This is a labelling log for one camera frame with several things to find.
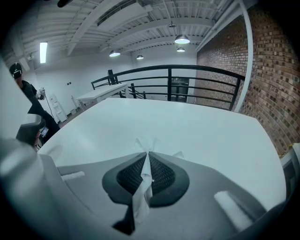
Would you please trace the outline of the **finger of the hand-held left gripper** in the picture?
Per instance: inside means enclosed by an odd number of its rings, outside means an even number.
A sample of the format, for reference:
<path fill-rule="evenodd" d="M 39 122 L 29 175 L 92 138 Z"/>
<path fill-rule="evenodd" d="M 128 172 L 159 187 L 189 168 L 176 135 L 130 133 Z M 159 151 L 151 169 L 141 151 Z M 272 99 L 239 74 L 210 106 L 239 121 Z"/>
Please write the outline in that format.
<path fill-rule="evenodd" d="M 35 146 L 36 140 L 45 126 L 46 122 L 40 115 L 27 114 L 17 132 L 16 139 Z"/>

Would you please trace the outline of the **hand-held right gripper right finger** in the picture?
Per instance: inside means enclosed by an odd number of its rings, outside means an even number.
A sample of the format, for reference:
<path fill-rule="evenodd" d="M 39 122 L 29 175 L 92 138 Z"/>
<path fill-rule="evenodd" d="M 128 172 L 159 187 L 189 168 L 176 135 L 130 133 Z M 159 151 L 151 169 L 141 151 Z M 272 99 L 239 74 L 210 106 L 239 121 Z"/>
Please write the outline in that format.
<path fill-rule="evenodd" d="M 151 208 L 133 237 L 232 237 L 237 230 L 214 198 L 220 191 L 229 192 L 253 221 L 266 213 L 254 196 L 219 171 L 161 153 L 152 156 L 185 170 L 189 187 L 175 204 Z"/>

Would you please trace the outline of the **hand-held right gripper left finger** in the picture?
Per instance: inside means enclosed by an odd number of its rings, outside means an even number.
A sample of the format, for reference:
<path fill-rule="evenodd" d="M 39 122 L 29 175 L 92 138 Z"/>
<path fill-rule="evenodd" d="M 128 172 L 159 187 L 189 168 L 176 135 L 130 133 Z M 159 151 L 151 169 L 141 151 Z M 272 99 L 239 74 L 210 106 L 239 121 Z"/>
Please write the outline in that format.
<path fill-rule="evenodd" d="M 63 180 L 77 199 L 110 226 L 133 220 L 132 196 L 142 181 L 146 153 L 101 162 L 60 166 Z"/>

